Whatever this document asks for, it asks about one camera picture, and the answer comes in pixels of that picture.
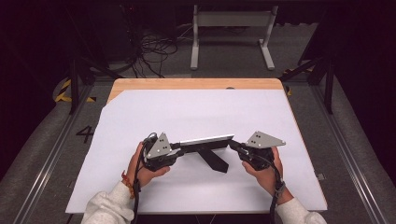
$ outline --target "silver metal plate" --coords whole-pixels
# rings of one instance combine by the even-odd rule
[[[146,158],[152,159],[167,155],[170,152],[172,152],[172,148],[169,144],[168,137],[166,137],[165,133],[161,133],[160,137],[158,137],[157,141],[154,143],[154,146],[152,146],[151,150],[148,152]]]
[[[247,140],[247,146],[255,147],[255,148],[279,147],[285,145],[286,145],[285,141],[277,139],[271,135],[259,131],[255,132]]]
[[[226,135],[213,136],[213,137],[207,137],[207,138],[197,138],[197,139],[180,141],[180,145],[182,147],[184,147],[184,146],[218,142],[218,141],[231,140],[231,139],[233,139],[233,134],[226,134]]]

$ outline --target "white shirt sleeve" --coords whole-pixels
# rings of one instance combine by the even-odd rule
[[[276,208],[283,224],[326,224],[323,216],[317,212],[308,212],[296,199],[282,203]]]
[[[130,192],[119,182],[110,193],[99,192],[87,204],[81,223],[129,223],[134,219]]]

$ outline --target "human hand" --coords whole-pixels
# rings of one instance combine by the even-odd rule
[[[282,161],[279,158],[279,152],[276,147],[272,147],[274,154],[274,165],[276,169],[279,171],[280,176],[283,176],[283,165]],[[245,167],[245,170],[248,174],[256,177],[257,182],[259,182],[260,186],[264,188],[269,194],[274,196],[275,194],[275,185],[276,185],[276,174],[275,170],[270,166],[264,170],[256,171],[249,163],[246,161],[242,161],[242,165]],[[287,188],[284,189],[282,195],[278,198],[277,204],[286,203],[291,200],[293,196],[289,192]]]
[[[143,148],[143,143],[140,142],[139,145],[137,146],[136,153],[132,156],[131,161],[129,162],[129,165],[128,165],[128,171],[126,173],[126,176],[128,176],[128,178],[130,179],[131,184],[134,183],[134,172],[136,170],[136,165],[139,160],[139,155],[140,155],[140,151],[142,150],[142,148]],[[169,170],[170,170],[170,167],[165,166],[165,167],[157,170],[156,172],[152,172],[149,169],[147,169],[146,167],[144,167],[143,162],[141,161],[140,165],[139,165],[139,171],[137,173],[137,179],[139,179],[140,188],[143,188],[144,186],[146,186],[151,181],[152,178],[164,175]]]

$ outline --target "white paper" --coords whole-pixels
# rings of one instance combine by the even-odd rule
[[[124,91],[103,109],[66,213],[83,213],[98,191],[110,192],[150,133],[165,132],[171,143],[230,133],[245,142],[255,131],[286,141],[278,149],[288,188],[308,210],[327,210],[282,90],[146,90]],[[198,154],[180,157],[142,189],[139,214],[268,212],[271,196],[237,153],[216,153],[230,164],[227,174],[211,170]]]

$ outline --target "right hand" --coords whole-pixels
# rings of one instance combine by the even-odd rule
[[[276,169],[279,171],[280,176],[283,177],[283,166],[282,161],[279,158],[279,152],[276,147],[272,147],[274,153],[274,165]],[[276,184],[276,175],[275,170],[270,166],[264,170],[256,171],[249,163],[246,161],[242,161],[242,165],[245,167],[245,170],[248,174],[256,177],[257,182],[259,182],[260,186],[264,188],[269,194],[274,196],[275,194],[275,184]],[[277,199],[277,204],[282,204],[290,201],[293,198],[288,188],[285,187],[282,195]]]

